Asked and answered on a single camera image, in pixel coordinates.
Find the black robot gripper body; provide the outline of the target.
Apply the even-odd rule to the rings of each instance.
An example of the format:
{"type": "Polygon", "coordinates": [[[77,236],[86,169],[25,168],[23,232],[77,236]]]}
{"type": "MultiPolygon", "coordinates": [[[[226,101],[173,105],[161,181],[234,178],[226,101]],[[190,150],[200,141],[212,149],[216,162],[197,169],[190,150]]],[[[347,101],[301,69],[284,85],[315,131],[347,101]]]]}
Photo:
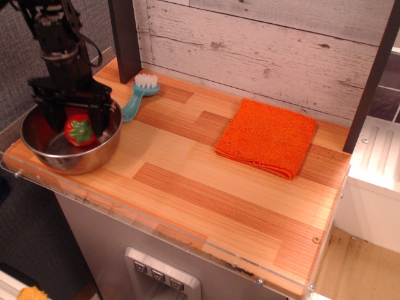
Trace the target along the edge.
{"type": "Polygon", "coordinates": [[[87,54],[75,49],[71,52],[47,52],[41,50],[40,57],[46,63],[48,76],[28,81],[34,91],[36,103],[54,103],[67,107],[82,108],[110,104],[111,89],[93,78],[87,54]]]}

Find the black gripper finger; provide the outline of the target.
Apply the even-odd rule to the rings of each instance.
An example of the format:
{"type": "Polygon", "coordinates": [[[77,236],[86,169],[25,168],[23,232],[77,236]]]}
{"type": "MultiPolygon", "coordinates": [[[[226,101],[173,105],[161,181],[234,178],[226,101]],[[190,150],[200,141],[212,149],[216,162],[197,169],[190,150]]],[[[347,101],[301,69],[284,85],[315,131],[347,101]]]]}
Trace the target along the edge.
{"type": "Polygon", "coordinates": [[[57,133],[63,132],[66,122],[64,106],[51,102],[39,102],[37,105],[51,129],[57,133]]]}
{"type": "Polygon", "coordinates": [[[105,106],[89,106],[87,111],[94,136],[99,138],[103,135],[104,130],[109,126],[109,116],[112,112],[112,106],[110,104],[106,104],[105,106]]]}

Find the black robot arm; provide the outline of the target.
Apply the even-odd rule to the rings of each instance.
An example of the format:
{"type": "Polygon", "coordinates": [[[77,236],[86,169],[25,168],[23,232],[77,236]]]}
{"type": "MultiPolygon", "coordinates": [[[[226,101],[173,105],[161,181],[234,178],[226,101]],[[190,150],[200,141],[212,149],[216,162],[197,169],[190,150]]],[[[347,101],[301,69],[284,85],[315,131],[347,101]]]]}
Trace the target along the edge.
{"type": "Polygon", "coordinates": [[[83,108],[95,137],[109,125],[114,111],[111,88],[93,78],[87,45],[93,42],[80,33],[79,13],[71,1],[10,1],[21,12],[35,40],[48,76],[30,79],[34,100],[50,127],[61,132],[66,108],[83,108]]]}

